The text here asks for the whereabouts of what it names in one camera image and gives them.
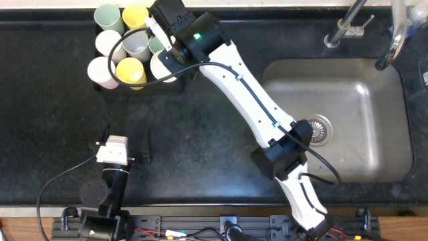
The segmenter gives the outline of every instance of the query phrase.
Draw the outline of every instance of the black countertop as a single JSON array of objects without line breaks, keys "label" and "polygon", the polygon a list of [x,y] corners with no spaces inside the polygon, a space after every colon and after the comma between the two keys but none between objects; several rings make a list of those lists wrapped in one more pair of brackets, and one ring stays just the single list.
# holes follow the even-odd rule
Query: black countertop
[{"label": "black countertop", "polygon": [[[343,9],[215,11],[253,75],[282,58],[377,58],[390,43],[380,11],[361,39],[330,50],[323,44]],[[365,10],[363,15],[371,14]],[[88,143],[107,123],[112,135],[138,142],[150,126],[153,162],[132,170],[124,205],[286,204],[280,187],[265,178],[249,154],[257,147],[250,128],[224,94],[198,74],[175,96],[103,96],[92,89],[86,67],[94,57],[95,23],[85,11],[22,21],[0,18],[0,204],[35,205],[43,184],[88,158]],[[251,20],[270,18],[269,20]],[[428,31],[413,38],[395,66],[403,76],[415,166],[396,183],[315,183],[329,205],[426,204],[428,172]],[[53,182],[46,205],[78,205],[85,180],[100,176],[92,162]]]}]

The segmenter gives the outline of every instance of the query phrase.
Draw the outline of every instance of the sink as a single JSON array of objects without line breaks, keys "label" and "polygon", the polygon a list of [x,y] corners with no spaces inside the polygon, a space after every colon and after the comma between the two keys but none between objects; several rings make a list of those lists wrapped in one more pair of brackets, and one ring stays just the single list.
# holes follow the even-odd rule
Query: sink
[{"label": "sink", "polygon": [[[294,119],[314,128],[311,148],[343,181],[400,181],[413,166],[401,76],[370,59],[277,60],[263,87]],[[307,153],[309,172],[333,180]]]}]

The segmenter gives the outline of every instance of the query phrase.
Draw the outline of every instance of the chrome faucet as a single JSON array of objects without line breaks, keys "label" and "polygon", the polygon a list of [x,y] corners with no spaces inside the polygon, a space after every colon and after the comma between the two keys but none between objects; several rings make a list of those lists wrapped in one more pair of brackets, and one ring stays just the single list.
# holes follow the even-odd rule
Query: chrome faucet
[{"label": "chrome faucet", "polygon": [[395,60],[406,39],[407,15],[405,0],[391,0],[391,8],[394,24],[393,40],[385,56],[376,61],[374,66],[377,70],[384,70]]},{"label": "chrome faucet", "polygon": [[[339,19],[336,27],[331,34],[326,35],[324,43],[329,48],[337,48],[340,40],[344,37],[362,37],[364,27],[373,19],[372,17],[361,27],[352,27],[350,23],[354,20],[356,14],[362,9],[367,0],[356,0],[343,19]],[[384,70],[398,56],[401,47],[403,47],[407,32],[407,15],[405,0],[391,0],[393,12],[393,40],[388,52],[380,58],[374,65],[377,70]]]}]

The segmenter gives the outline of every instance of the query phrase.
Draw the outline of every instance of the wooden surface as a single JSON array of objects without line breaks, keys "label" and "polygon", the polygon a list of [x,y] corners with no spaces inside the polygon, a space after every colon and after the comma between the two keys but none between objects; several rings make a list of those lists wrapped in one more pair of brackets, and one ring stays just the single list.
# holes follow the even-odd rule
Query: wooden surface
[{"label": "wooden surface", "polygon": [[[428,240],[426,217],[380,217],[382,237],[387,240]],[[1,218],[7,241],[43,241],[35,218]],[[42,224],[50,237],[53,218],[42,218]]]}]

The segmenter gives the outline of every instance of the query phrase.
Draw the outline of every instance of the sink drain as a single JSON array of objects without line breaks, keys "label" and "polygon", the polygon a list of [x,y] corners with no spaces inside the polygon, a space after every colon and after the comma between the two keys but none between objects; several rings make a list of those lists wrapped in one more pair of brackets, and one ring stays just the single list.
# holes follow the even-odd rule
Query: sink drain
[{"label": "sink drain", "polygon": [[319,147],[330,140],[333,135],[333,127],[328,119],[320,114],[313,114],[305,118],[314,129],[310,145]]}]

